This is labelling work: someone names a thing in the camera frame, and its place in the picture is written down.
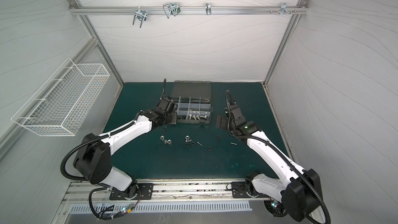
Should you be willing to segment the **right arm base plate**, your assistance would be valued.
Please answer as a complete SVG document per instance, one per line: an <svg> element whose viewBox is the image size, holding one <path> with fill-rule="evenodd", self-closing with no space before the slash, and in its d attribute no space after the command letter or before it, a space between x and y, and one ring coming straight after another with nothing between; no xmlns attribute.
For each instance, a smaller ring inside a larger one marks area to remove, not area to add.
<svg viewBox="0 0 398 224"><path fill-rule="evenodd" d="M232 198L234 199L269 198L269 196L264 194L248 192L244 181L233 181L227 184L226 190L232 193Z"/></svg>

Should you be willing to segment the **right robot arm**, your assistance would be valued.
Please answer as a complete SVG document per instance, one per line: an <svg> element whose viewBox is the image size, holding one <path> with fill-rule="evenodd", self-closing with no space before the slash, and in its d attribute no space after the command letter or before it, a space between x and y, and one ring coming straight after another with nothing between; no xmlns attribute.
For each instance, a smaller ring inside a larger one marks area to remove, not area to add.
<svg viewBox="0 0 398 224"><path fill-rule="evenodd" d="M297 222L304 219L316 224L313 211L321 208L324 223L331 223L331 215L323 200L320 176L313 169L306 170L291 160L253 122L247 122L235 101L227 100L227 132L255 151L275 172L276 179L254 172L246 177L246 193L252 198L266 195L267 211L274 217L289 215Z"/></svg>

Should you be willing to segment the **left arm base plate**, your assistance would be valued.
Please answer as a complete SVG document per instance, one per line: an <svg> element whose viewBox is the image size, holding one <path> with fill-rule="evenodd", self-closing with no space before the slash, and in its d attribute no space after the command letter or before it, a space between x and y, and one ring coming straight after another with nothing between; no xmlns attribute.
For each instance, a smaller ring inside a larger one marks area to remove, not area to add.
<svg viewBox="0 0 398 224"><path fill-rule="evenodd" d="M110 191L109 199L113 201L121 200L150 200L152 197L152 183L134 183L125 191L120 191L113 187Z"/></svg>

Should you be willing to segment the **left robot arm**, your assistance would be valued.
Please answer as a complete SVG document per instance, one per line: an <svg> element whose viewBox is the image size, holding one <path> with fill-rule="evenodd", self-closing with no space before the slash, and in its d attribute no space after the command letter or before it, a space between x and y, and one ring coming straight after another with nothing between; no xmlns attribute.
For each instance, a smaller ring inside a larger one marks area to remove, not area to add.
<svg viewBox="0 0 398 224"><path fill-rule="evenodd" d="M162 97L157 106L139 111L130 122L106 133L86 135L80 145L61 161L61 174L71 180L85 180L106 189L115 188L127 199L138 191L137 182L112 164L113 154L137 137L173 120L175 102Z"/></svg>

